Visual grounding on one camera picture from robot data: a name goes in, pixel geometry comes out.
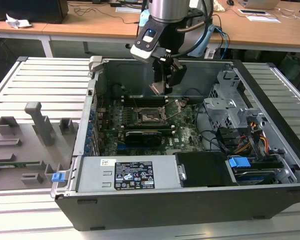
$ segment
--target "white paper on desk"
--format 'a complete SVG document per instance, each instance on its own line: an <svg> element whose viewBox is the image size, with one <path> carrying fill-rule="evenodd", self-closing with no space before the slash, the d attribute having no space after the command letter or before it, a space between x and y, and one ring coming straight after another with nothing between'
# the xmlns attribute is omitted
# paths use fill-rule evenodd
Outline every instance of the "white paper on desk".
<svg viewBox="0 0 300 240"><path fill-rule="evenodd" d="M18 20L18 19L14 19L12 17L9 17L8 14L6 14L6 20L5 22L7 24L9 24L10 27L13 27L15 29L18 29L18 28L25 28L25 27L31 27L32 25L29 23L28 20Z"/></svg>
<svg viewBox="0 0 300 240"><path fill-rule="evenodd" d="M116 7L116 9L115 9L115 11L116 12L118 12L118 13L135 13L135 14L140 14L141 13L141 9L133 9L133 8L129 8L129 7L125 7L125 6L118 6L118 7Z"/></svg>
<svg viewBox="0 0 300 240"><path fill-rule="evenodd" d="M265 17L265 16L247 16L247 18L250 20L250 21L258 21L258 22L270 22L270 23L281 23L277 18L269 18L269 17Z"/></svg>

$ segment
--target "black computer tower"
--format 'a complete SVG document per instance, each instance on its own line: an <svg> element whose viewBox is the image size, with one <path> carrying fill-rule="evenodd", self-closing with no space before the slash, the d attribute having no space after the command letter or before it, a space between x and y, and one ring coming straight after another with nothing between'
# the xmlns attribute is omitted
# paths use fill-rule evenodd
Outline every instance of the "black computer tower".
<svg viewBox="0 0 300 240"><path fill-rule="evenodd" d="M19 20L60 24L67 13L67 0L0 0L0 21L8 14Z"/></svg>

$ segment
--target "blue drive latch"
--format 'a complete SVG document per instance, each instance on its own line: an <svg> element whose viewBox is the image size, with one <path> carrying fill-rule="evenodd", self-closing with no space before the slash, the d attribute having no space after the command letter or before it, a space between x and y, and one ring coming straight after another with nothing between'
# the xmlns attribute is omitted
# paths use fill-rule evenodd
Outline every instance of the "blue drive latch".
<svg viewBox="0 0 300 240"><path fill-rule="evenodd" d="M53 175L52 175L52 182L58 182L58 183L63 183L65 182L65 172L55 172Z"/></svg>
<svg viewBox="0 0 300 240"><path fill-rule="evenodd" d="M238 168L249 168L251 167L250 161L248 160L247 157L244 156L234 156L229 159L229 164L233 168L238 167Z"/></svg>

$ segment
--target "green circuit board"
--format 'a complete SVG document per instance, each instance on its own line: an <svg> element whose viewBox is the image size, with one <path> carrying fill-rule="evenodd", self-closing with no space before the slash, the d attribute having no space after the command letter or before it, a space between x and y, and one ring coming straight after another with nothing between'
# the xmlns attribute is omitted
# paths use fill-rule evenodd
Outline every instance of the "green circuit board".
<svg viewBox="0 0 300 240"><path fill-rule="evenodd" d="M174 125L175 131L173 134L163 134L161 145L158 147L127 147L124 142L124 131L121 124L134 124L135 119L142 118L141 113L133 110L133 107L124 107L120 103L112 103L102 111L102 122L105 124L99 125L101 135L103 136L102 152L103 156L144 156L144 155L172 155L175 152L195 152L203 151L204 146L199 140L199 133L193 124L196 110L195 105L186 105L178 109L175 104L170 104L165 108L166 117L169 117L162 124ZM159 124L156 117L155 107L143 107L146 113L150 112L153 119L153 124Z"/></svg>

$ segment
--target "power supply label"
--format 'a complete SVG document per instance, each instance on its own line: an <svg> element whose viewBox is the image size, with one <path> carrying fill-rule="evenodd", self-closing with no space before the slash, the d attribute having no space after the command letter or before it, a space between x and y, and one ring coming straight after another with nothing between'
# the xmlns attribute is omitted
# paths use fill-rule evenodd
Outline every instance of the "power supply label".
<svg viewBox="0 0 300 240"><path fill-rule="evenodd" d="M116 162L114 188L116 190L155 188L152 162Z"/></svg>

